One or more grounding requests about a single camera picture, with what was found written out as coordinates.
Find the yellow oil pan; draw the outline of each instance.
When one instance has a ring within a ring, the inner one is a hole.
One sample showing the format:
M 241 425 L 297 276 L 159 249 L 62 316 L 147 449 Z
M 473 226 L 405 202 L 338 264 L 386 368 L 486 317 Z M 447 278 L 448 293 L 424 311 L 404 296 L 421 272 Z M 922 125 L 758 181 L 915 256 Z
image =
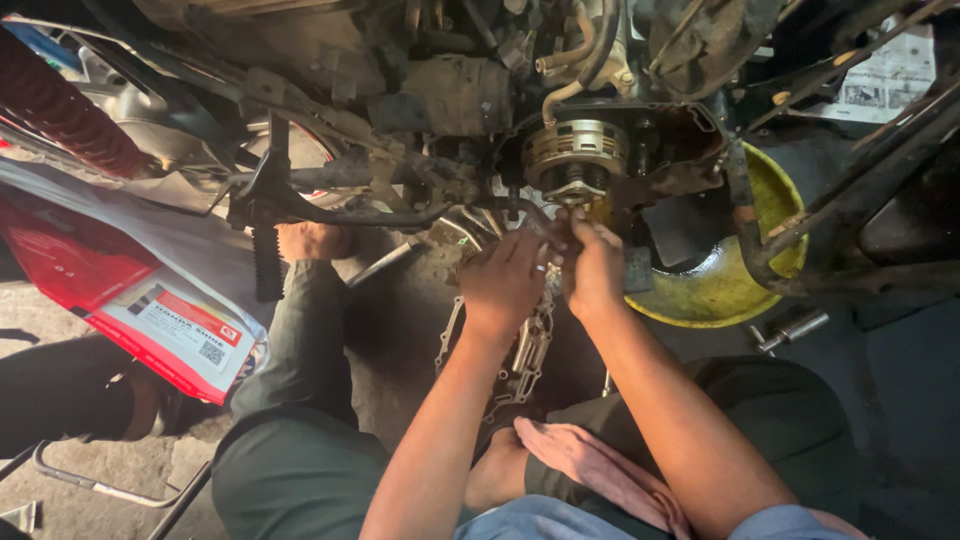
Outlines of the yellow oil pan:
M 804 209 L 790 177 L 766 154 L 744 143 L 760 231 L 767 234 L 784 218 Z M 770 266 L 784 277 L 804 267 L 808 237 L 783 250 Z M 653 290 L 628 295 L 637 311 L 671 325 L 721 328 L 752 319 L 780 300 L 747 272 L 736 236 L 724 238 L 696 268 L 680 274 L 654 270 Z

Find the dark green pants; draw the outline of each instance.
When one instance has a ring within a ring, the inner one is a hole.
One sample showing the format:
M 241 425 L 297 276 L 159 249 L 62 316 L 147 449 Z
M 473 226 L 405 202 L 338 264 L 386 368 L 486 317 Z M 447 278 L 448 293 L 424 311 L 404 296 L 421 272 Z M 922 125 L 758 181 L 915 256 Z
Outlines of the dark green pants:
M 270 330 L 270 363 L 242 382 L 231 402 L 236 423 L 217 449 L 213 501 L 233 540 L 356 538 L 390 456 L 376 437 L 357 430 L 350 407 L 342 329 L 348 290 L 329 263 L 299 261 L 285 292 Z M 803 504 L 855 522 L 852 435 L 822 380 L 765 356 L 687 367 Z M 659 474 L 618 395 L 548 420 L 580 425 Z M 534 457 L 525 481 L 527 493 L 579 505 L 637 538 L 666 537 Z

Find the finger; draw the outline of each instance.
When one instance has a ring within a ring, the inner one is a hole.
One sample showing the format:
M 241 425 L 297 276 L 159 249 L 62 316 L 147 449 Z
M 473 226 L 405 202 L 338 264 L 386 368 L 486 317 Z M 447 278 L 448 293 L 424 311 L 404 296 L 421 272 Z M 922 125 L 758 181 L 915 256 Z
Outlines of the finger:
M 491 264 L 503 264 L 514 254 L 514 249 L 520 241 L 519 231 L 510 231 L 503 235 L 503 238 L 497 242 L 496 249 L 490 257 Z
M 613 246 L 614 249 L 616 250 L 623 249 L 623 239 L 620 238 L 620 236 L 618 236 L 616 233 L 608 229 L 606 226 L 601 225 L 599 223 L 595 223 L 593 225 L 593 229 L 597 231 L 597 234 L 599 234 L 601 238 L 606 240 L 608 244 Z
M 544 243 L 540 246 L 537 250 L 537 258 L 534 259 L 534 266 L 531 269 L 532 273 L 530 274 L 531 277 L 534 278 L 534 281 L 539 277 L 546 276 L 549 264 L 553 262 L 553 259 L 556 257 L 557 255 L 550 249 L 549 244 Z
M 570 237 L 570 223 L 565 210 L 557 210 L 557 219 L 550 222 L 546 232 L 547 241 L 550 242 L 554 250 L 558 253 L 566 250 L 569 240 L 573 238 Z
M 574 210 L 573 218 L 570 220 L 570 229 L 573 231 L 573 235 L 585 246 L 594 244 L 601 239 L 600 234 L 587 221 L 583 209 Z
M 529 272 L 533 268 L 541 245 L 543 245 L 543 238 L 539 234 L 530 230 L 521 232 L 520 240 L 516 243 L 514 253 L 507 263 L 523 272 Z

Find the coil spring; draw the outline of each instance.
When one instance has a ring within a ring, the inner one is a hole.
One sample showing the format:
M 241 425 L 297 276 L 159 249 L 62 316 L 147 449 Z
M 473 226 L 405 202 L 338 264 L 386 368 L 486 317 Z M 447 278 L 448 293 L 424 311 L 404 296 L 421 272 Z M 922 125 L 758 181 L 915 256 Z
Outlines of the coil spring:
M 143 166 L 147 156 L 120 126 L 2 28 L 0 50 L 0 107 L 111 176 L 129 178 Z

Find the qr code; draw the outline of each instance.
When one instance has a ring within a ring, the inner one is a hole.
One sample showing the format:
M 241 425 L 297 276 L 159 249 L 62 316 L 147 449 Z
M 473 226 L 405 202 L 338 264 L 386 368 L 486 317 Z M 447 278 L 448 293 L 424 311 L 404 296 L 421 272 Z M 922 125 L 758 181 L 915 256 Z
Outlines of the qr code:
M 224 359 L 224 351 L 217 348 L 216 345 L 213 345 L 209 341 L 205 341 L 203 346 L 200 348 L 200 354 L 203 355 L 206 359 L 210 360 L 215 366 L 219 366 L 220 362 Z

